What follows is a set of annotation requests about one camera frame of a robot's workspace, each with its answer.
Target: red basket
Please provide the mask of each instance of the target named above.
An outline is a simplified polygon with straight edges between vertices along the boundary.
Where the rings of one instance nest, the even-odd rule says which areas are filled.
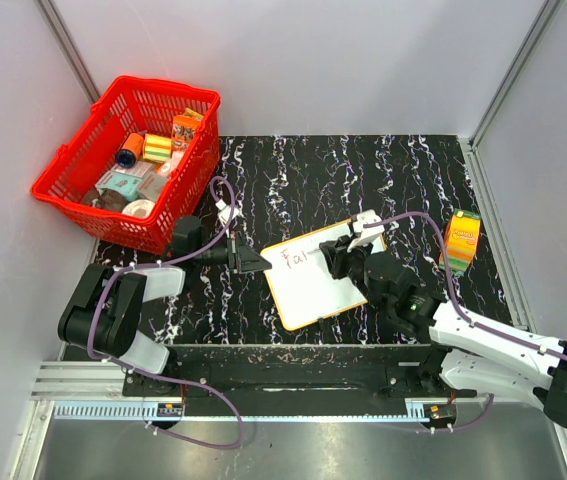
[[[108,242],[161,253],[174,220],[194,211],[219,161],[219,94],[166,80],[118,77],[90,109],[90,117],[32,186],[32,195],[52,204],[90,235]],[[179,167],[152,213],[137,218],[78,203],[110,169],[132,132],[169,137],[172,119],[186,107],[204,114]]]

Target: gray wall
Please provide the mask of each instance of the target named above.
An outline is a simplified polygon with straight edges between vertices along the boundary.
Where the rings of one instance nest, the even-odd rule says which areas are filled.
[[[0,1],[0,478],[92,240],[29,188],[88,102],[33,1]]]
[[[540,331],[567,337],[567,2],[479,152]]]
[[[542,3],[56,0],[101,90],[218,90],[223,135],[470,135]]]

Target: purple cable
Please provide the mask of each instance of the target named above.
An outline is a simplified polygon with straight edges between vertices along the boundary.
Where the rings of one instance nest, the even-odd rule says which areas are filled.
[[[239,427],[239,435],[238,435],[238,438],[236,439],[236,441],[234,441],[233,443],[229,443],[229,444],[208,443],[208,442],[204,442],[202,440],[197,440],[196,438],[191,438],[191,437],[187,437],[185,435],[180,435],[178,433],[169,432],[167,430],[162,430],[162,429],[159,429],[158,427],[154,428],[154,432],[160,432],[160,433],[163,433],[163,434],[168,435],[170,437],[178,438],[179,440],[185,440],[186,442],[190,442],[190,443],[194,443],[196,445],[200,445],[201,447],[215,448],[215,449],[218,449],[218,450],[231,450],[231,449],[234,449],[234,448],[241,446],[241,444],[243,443],[243,437],[244,437],[243,418],[241,418],[241,415],[239,414],[239,411],[237,410],[236,406],[234,406],[234,404],[232,402],[230,402],[230,400],[228,400],[228,398],[225,395],[223,395],[221,392],[216,390],[214,387],[210,387],[209,385],[204,385],[202,383],[192,382],[190,380],[181,380],[181,379],[177,379],[177,378],[165,377],[163,375],[156,375],[156,374],[153,374],[153,373],[150,373],[150,372],[146,372],[144,370],[135,368],[133,365],[128,365],[125,362],[120,361],[119,359],[110,358],[106,355],[101,355],[94,350],[94,337],[96,336],[96,327],[97,327],[97,324],[98,324],[98,321],[99,321],[99,316],[100,316],[101,310],[103,309],[103,307],[105,305],[105,300],[107,299],[107,295],[108,295],[108,293],[110,293],[110,290],[112,289],[112,286],[114,285],[114,282],[116,281],[116,279],[118,277],[120,277],[124,273],[133,271],[137,268],[138,269],[160,268],[161,265],[176,265],[178,263],[190,260],[190,259],[196,257],[197,255],[205,252],[206,250],[209,250],[210,248],[212,248],[219,240],[221,240],[221,238],[223,238],[223,236],[229,230],[230,222],[234,218],[234,206],[235,206],[234,190],[232,189],[232,186],[229,184],[229,182],[225,178],[216,176],[216,177],[213,177],[210,180],[210,192],[212,193],[212,197],[216,197],[216,194],[214,193],[214,187],[213,187],[214,182],[221,182],[223,185],[225,185],[227,187],[227,189],[230,192],[230,218],[228,219],[227,223],[223,226],[221,231],[207,245],[203,246],[202,248],[199,248],[195,252],[192,252],[188,255],[184,255],[183,257],[174,258],[174,259],[166,261],[162,264],[145,263],[145,264],[140,264],[140,265],[136,265],[136,266],[124,267],[124,268],[121,268],[120,270],[117,270],[116,272],[114,272],[114,275],[112,275],[110,277],[110,279],[108,280],[108,282],[105,284],[105,287],[103,288],[103,292],[101,293],[101,296],[99,297],[99,301],[96,304],[96,308],[94,310],[94,317],[92,317],[92,324],[90,325],[90,332],[89,332],[88,338],[87,338],[86,350],[87,350],[87,354],[89,355],[89,357],[94,359],[94,360],[100,360],[100,359],[107,358],[108,360],[112,361],[112,363],[114,363],[116,365],[119,365],[119,366],[126,368],[126,369],[136,370],[138,373],[140,373],[141,375],[145,375],[146,377],[153,378],[155,380],[160,380],[160,381],[163,381],[163,382],[176,383],[177,385],[186,385],[186,386],[190,386],[190,387],[202,388],[202,389],[207,390],[208,392],[212,393],[213,395],[216,395],[218,398],[223,400],[223,402],[225,402],[225,404],[230,408],[230,410],[232,410],[232,413],[236,416],[236,421],[237,421],[238,427]]]
[[[452,283],[452,270],[450,269],[450,262],[449,262],[449,259],[447,257],[447,251],[446,251],[446,248],[445,248],[445,242],[443,241],[443,235],[441,234],[441,230],[439,229],[436,222],[434,220],[432,220],[432,217],[430,217],[427,213],[424,213],[424,212],[405,212],[405,213],[402,213],[402,214],[397,215],[395,217],[388,218],[388,219],[385,219],[385,220],[381,220],[380,222],[369,223],[367,225],[364,225],[364,227],[365,228],[372,228],[372,227],[378,227],[379,225],[387,225],[388,223],[393,223],[393,222],[396,222],[398,220],[403,220],[404,218],[408,218],[408,217],[421,217],[427,223],[429,223],[430,226],[434,229],[434,233],[436,234],[436,241],[439,244],[439,247],[441,249],[441,255],[443,256],[443,263],[445,264],[445,278],[447,280],[447,287],[448,287],[448,291],[450,293],[450,301],[452,302],[452,305],[454,306],[454,310],[456,310],[456,313],[458,313],[459,316],[463,320],[465,320],[466,322],[471,324],[472,319],[470,319],[470,317],[468,317],[465,314],[465,312],[463,312],[463,309],[461,308],[461,305],[459,304],[459,300],[458,300],[458,298],[456,298],[456,292],[454,291],[454,284]],[[510,335],[509,333],[501,332],[501,331],[496,330],[496,329],[489,327],[487,325],[483,325],[479,322],[474,322],[474,326],[476,328],[480,328],[481,330],[489,332],[493,335],[496,335],[497,337],[501,337],[505,340],[509,340],[510,342],[514,342],[518,345],[529,348],[530,350],[536,350],[540,354],[541,346],[537,345],[536,343],[528,342],[527,340],[523,340],[522,338],[515,337],[513,335]],[[565,355],[561,352],[557,352],[556,350],[552,350],[550,348],[546,349],[545,352],[548,355],[552,355],[553,357],[556,357],[560,360],[567,362],[567,355]]]

